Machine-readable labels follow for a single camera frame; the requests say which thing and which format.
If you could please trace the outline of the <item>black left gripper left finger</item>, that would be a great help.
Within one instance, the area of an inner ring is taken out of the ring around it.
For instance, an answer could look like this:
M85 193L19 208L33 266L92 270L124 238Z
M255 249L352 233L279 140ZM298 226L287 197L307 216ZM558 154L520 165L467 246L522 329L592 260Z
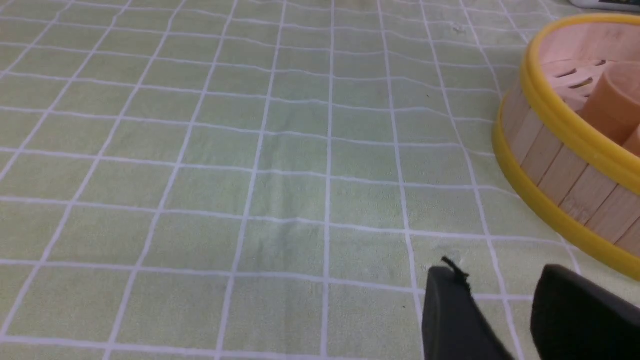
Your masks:
M422 339L426 360L512 360L474 300L469 274L450 258L428 271Z

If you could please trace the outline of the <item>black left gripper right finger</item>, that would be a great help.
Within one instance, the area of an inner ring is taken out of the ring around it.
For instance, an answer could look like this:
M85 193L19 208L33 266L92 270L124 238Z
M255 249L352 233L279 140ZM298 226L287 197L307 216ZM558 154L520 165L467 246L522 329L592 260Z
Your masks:
M530 332L542 360L637 360L640 310L558 264L535 287Z

